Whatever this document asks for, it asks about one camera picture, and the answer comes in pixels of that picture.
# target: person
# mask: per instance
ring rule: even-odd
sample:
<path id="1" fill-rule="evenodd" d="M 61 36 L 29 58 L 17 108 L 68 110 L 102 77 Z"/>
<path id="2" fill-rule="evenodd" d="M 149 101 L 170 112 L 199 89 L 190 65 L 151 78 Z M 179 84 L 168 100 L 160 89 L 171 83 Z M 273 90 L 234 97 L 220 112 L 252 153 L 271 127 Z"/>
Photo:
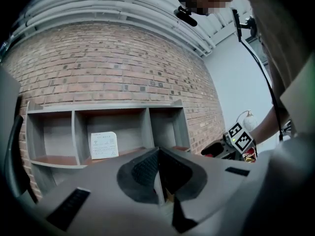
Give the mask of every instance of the person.
<path id="1" fill-rule="evenodd" d="M 212 13 L 232 0 L 180 0 L 192 11 Z M 296 13 L 292 0 L 249 0 L 256 20 L 263 49 L 268 57 L 272 88 L 279 107 L 281 126 L 289 119 L 289 114 L 280 101 L 280 96 L 290 86 L 311 55 L 312 49 L 305 41 L 301 30 L 301 12 Z M 261 124 L 251 132 L 256 144 L 260 144 L 279 130 L 275 107 L 273 106 Z"/>

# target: brick wall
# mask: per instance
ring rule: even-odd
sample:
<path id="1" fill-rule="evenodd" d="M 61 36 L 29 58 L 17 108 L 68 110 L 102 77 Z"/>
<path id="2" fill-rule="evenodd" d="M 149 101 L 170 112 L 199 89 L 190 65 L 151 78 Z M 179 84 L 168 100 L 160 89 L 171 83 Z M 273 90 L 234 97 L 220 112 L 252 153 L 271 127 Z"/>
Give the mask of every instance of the brick wall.
<path id="1" fill-rule="evenodd" d="M 3 66 L 22 85 L 22 116 L 29 100 L 51 105 L 182 99 L 193 153 L 200 153 L 224 130 L 218 96 L 203 61 L 161 37 L 129 26 L 54 28 L 12 48 Z M 40 197 L 28 160 L 25 124 L 20 149 Z"/>

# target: white wall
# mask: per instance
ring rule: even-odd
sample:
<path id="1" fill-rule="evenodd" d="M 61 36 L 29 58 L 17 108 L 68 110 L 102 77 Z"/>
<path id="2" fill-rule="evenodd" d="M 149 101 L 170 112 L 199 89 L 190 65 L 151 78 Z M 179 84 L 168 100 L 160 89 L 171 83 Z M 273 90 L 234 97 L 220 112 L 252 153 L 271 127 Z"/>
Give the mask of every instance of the white wall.
<path id="1" fill-rule="evenodd" d="M 204 62 L 219 96 L 225 128 L 231 128 L 238 115 L 248 109 L 252 110 L 260 123 L 271 109 L 272 99 L 259 66 L 238 42 L 237 36 L 232 34 L 219 43 L 213 53 L 204 58 Z M 273 149 L 276 144 L 275 135 L 257 150 L 262 152 Z"/>

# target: gray shelf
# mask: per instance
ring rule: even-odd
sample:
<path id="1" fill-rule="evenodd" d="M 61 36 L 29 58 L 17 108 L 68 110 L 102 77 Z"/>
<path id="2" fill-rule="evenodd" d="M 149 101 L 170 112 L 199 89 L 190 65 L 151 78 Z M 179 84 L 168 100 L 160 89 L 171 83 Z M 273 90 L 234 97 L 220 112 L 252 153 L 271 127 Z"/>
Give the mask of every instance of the gray shelf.
<path id="1" fill-rule="evenodd" d="M 119 156 L 156 146 L 189 151 L 181 101 L 168 105 L 89 104 L 43 107 L 28 103 L 26 140 L 43 194 L 92 163 L 91 133 L 113 131 Z"/>

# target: black vent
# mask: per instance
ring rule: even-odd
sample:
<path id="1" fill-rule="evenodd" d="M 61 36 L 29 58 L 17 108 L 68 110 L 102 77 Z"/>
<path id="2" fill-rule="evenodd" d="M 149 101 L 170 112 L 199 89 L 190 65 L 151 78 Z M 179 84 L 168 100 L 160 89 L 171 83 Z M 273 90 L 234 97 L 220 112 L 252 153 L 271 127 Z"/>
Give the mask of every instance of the black vent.
<path id="1" fill-rule="evenodd" d="M 47 217 L 47 221 L 59 229 L 66 231 L 89 194 L 89 191 L 76 189 Z"/>
<path id="2" fill-rule="evenodd" d="M 198 223 L 192 219 L 185 218 L 180 201 L 174 198 L 174 211 L 172 226 L 180 233 L 184 233 L 195 227 Z"/>
<path id="3" fill-rule="evenodd" d="M 230 153 L 229 155 L 226 155 L 225 157 L 223 157 L 222 159 L 227 159 L 227 160 L 235 160 L 235 156 L 236 156 L 236 151 Z"/>
<path id="4" fill-rule="evenodd" d="M 250 171 L 228 167 L 225 171 L 247 177 Z"/>

